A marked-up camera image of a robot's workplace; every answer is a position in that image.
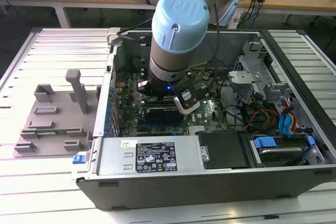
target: blue drive latch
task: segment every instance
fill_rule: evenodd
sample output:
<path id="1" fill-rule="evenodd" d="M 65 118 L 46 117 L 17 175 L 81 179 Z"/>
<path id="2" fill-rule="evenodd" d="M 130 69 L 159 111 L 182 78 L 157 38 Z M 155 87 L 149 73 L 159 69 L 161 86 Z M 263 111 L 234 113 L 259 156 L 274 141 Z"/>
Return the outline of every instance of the blue drive latch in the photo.
<path id="1" fill-rule="evenodd" d="M 272 136 L 260 136 L 254 139 L 253 141 L 257 149 L 277 147 L 277 143 L 275 142 Z"/>

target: blue clip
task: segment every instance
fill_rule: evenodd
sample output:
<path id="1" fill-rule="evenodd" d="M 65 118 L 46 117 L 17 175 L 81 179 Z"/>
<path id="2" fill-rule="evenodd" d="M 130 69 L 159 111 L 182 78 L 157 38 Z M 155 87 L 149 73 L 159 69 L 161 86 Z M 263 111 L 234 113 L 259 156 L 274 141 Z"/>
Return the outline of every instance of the blue clip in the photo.
<path id="1" fill-rule="evenodd" d="M 257 149 L 262 147 L 277 147 L 277 143 L 272 136 L 260 136 L 253 141 Z"/>
<path id="2" fill-rule="evenodd" d="M 72 159 L 74 165 L 85 164 L 85 155 L 75 155 Z"/>
<path id="3" fill-rule="evenodd" d="M 315 145 L 315 140 L 312 136 L 308 136 L 307 137 L 308 143 L 310 144 L 310 146 L 314 146 Z"/>

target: robot end effector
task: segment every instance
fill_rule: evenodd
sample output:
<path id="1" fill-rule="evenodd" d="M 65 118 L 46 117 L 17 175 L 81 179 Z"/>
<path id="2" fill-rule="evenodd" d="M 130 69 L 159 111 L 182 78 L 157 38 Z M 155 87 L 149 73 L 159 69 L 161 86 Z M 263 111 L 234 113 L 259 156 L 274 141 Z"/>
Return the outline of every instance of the robot end effector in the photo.
<path id="1" fill-rule="evenodd" d="M 174 101 L 179 111 L 189 114 L 199 107 L 199 100 L 204 98 L 206 92 L 195 91 L 192 84 L 184 81 L 183 77 L 196 48 L 206 35 L 216 0 L 134 1 L 156 5 L 152 21 L 148 86 L 156 94 L 167 93 L 166 87 L 171 87 L 169 89 L 175 93 Z M 221 21 L 230 20 L 239 0 L 219 1 L 221 24 Z"/>

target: power supply label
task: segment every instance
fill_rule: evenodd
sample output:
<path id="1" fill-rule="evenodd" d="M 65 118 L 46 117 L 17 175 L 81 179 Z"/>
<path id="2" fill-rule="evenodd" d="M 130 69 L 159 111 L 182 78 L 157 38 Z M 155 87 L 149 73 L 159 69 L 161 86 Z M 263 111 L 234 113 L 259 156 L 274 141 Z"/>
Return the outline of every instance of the power supply label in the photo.
<path id="1" fill-rule="evenodd" d="M 177 171 L 174 143 L 137 144 L 136 152 L 135 170 L 138 173 Z"/>

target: connector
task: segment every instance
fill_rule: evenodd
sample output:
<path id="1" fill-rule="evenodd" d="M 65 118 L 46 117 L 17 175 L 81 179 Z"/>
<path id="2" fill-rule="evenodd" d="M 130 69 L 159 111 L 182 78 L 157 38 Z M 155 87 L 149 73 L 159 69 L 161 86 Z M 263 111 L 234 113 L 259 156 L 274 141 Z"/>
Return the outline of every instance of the connector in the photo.
<path id="1" fill-rule="evenodd" d="M 255 92 L 254 97 L 259 101 L 265 100 L 264 96 L 262 94 L 260 94 L 259 92 Z"/>
<path id="2" fill-rule="evenodd" d="M 141 36 L 139 38 L 141 46 L 150 47 L 152 45 L 152 36 Z"/>

